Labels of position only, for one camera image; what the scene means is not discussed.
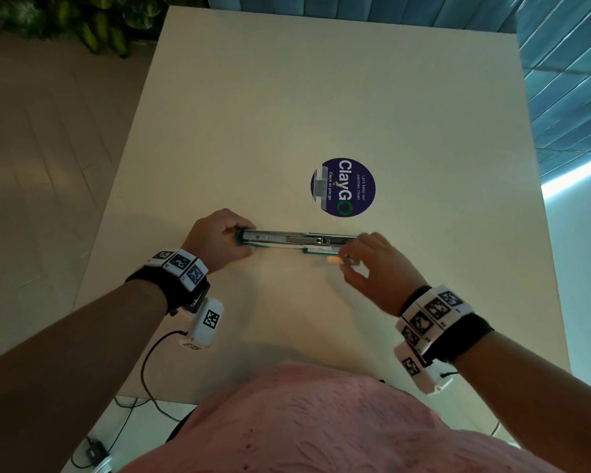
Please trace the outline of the person's right hand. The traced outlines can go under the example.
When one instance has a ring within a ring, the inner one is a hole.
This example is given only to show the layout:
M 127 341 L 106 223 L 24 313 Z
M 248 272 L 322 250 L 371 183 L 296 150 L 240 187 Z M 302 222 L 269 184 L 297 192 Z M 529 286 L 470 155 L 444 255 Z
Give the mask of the person's right hand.
M 359 292 L 383 312 L 400 317 L 410 297 L 427 281 L 418 269 L 380 233 L 363 233 L 343 246 L 339 256 L 360 260 L 353 267 L 370 278 L 370 292 Z

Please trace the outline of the person's left hand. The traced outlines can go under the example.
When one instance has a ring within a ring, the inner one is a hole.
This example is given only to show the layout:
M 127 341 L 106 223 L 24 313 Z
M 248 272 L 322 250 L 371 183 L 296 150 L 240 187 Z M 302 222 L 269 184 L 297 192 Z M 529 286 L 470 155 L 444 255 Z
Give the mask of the person's left hand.
M 217 272 L 228 264 L 246 257 L 234 257 L 234 234 L 238 229 L 252 229 L 256 226 L 248 219 L 229 209 L 221 209 L 198 219 L 181 248 L 198 257 L 209 272 Z

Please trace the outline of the long teal and silver stapler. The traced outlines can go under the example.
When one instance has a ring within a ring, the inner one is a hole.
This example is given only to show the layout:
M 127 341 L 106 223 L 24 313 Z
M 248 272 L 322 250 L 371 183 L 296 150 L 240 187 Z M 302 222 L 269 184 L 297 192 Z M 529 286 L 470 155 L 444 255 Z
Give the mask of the long teal and silver stapler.
M 346 264 L 359 267 L 362 262 L 347 256 L 339 256 L 343 246 L 356 240 L 356 236 L 332 235 L 328 233 L 290 232 L 271 230 L 238 229 L 234 240 L 239 245 L 249 245 L 257 248 L 288 248 L 301 251 L 305 255 L 314 255 L 326 259 L 333 265 Z

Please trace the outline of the person's left forearm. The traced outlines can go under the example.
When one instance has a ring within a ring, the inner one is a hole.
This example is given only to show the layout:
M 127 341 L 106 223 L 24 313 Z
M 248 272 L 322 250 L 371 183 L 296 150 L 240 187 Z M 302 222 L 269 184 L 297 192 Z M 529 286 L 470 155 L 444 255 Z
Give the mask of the person's left forearm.
M 166 313 L 132 280 L 0 356 L 0 473 L 60 473 Z

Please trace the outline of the person's right forearm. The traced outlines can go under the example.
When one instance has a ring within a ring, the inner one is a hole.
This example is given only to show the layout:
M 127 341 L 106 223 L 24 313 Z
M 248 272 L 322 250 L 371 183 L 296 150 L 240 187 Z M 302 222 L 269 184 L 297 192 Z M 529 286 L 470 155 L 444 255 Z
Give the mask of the person's right forearm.
M 454 365 L 513 439 L 567 473 L 591 473 L 591 386 L 491 332 Z

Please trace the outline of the round purple sticker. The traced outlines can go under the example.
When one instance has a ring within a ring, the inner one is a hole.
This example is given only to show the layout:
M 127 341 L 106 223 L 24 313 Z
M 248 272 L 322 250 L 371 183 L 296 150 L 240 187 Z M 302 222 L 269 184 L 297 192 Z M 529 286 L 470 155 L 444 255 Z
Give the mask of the round purple sticker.
M 373 175 L 361 162 L 329 159 L 318 166 L 310 181 L 315 204 L 326 214 L 345 219 L 363 214 L 376 196 Z

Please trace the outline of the pink knitted shirt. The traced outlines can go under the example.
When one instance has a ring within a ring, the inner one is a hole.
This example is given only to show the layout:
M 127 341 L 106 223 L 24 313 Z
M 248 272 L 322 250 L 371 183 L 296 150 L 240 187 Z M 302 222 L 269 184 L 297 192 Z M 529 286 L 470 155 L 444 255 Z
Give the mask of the pink knitted shirt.
M 283 363 L 201 400 L 176 436 L 119 473 L 563 473 L 457 430 L 412 395 L 331 368 Z

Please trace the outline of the white light strip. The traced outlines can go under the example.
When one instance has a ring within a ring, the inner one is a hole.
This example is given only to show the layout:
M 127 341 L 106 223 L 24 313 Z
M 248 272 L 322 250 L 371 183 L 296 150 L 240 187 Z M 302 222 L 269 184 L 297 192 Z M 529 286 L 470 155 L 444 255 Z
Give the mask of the white light strip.
M 541 190 L 544 201 L 578 185 L 591 178 L 591 160 L 581 163 L 575 168 L 570 168 L 566 173 L 553 176 L 551 179 L 542 182 Z

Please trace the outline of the black power adapter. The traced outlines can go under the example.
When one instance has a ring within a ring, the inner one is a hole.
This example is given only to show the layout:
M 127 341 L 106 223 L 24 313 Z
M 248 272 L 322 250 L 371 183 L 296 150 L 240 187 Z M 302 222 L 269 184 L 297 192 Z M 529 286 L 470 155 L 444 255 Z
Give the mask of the black power adapter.
M 88 444 L 86 448 L 86 457 L 91 467 L 97 467 L 111 458 L 109 451 L 100 440 L 90 437 L 86 437 L 86 439 Z

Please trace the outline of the green leafy plant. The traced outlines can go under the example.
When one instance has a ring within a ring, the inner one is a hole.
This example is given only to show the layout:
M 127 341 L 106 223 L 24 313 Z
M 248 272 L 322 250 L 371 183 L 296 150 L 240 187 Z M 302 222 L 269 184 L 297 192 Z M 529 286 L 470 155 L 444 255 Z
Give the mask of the green leafy plant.
M 208 8 L 208 0 L 0 0 L 0 31 L 24 38 L 78 39 L 92 54 L 120 58 L 133 42 L 155 43 L 172 6 Z

